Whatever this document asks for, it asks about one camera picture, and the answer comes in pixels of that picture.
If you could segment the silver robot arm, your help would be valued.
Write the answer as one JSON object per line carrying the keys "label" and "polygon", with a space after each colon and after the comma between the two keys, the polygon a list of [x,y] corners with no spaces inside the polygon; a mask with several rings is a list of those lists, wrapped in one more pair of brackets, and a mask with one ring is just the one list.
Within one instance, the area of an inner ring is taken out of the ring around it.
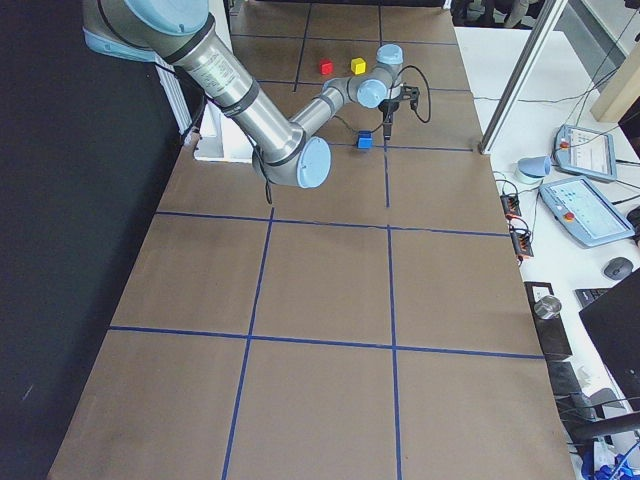
{"label": "silver robot arm", "polygon": [[96,53],[138,62],[162,58],[203,89],[253,142],[254,170],[266,183],[315,188],[328,177],[331,151],[318,131],[346,104],[376,108],[399,96],[403,51],[386,44],[366,74],[331,79],[286,118],[223,43],[206,1],[85,1],[83,32]]}

